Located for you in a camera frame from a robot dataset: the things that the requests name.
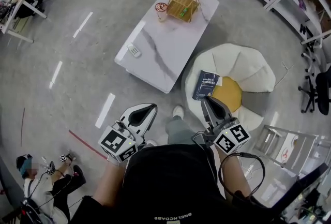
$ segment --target coffee table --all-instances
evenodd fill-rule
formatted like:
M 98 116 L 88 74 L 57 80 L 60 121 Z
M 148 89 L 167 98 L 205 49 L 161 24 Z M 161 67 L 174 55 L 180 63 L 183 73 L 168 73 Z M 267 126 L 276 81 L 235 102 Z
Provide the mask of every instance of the coffee table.
M 174 86 L 219 5 L 217 0 L 199 0 L 200 7 L 191 23 L 171 16 L 159 22 L 155 5 L 168 1 L 155 1 L 115 58 L 127 72 L 166 94 Z M 131 43 L 141 52 L 139 57 L 128 51 Z

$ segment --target white sneaker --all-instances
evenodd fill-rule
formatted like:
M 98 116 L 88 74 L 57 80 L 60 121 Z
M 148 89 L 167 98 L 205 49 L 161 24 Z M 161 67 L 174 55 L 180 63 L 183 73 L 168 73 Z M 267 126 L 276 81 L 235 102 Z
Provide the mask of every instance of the white sneaker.
M 156 141 L 151 140 L 151 139 L 149 139 L 149 140 L 146 141 L 146 145 L 148 145 L 148 144 L 151 144 L 151 145 L 153 145 L 154 147 L 157 147 L 157 146 L 158 146 L 158 144 L 156 143 Z
M 172 117 L 178 115 L 181 119 L 184 118 L 184 108 L 182 106 L 176 106 L 172 111 Z

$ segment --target book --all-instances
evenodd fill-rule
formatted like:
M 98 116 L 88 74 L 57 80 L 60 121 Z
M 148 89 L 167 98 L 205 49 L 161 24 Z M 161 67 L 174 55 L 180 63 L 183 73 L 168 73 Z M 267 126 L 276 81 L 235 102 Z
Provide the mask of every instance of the book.
M 219 80 L 219 75 L 201 70 L 192 98 L 201 101 L 203 97 L 212 95 Z

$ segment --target remote control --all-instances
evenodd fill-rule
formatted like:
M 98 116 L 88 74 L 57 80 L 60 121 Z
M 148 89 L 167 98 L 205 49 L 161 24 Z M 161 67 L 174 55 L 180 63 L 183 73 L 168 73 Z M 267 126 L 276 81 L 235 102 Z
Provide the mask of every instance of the remote control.
M 128 44 L 127 48 L 134 57 L 139 57 L 141 55 L 141 52 L 132 43 Z

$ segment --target black t-shirt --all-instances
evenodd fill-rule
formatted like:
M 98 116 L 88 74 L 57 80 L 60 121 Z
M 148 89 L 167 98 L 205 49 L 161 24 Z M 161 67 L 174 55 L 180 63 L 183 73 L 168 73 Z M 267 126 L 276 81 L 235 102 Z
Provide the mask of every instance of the black t-shirt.
M 165 145 L 132 156 L 116 208 L 84 197 L 71 223 L 243 223 L 244 219 L 247 215 L 220 194 L 206 152 L 197 145 Z

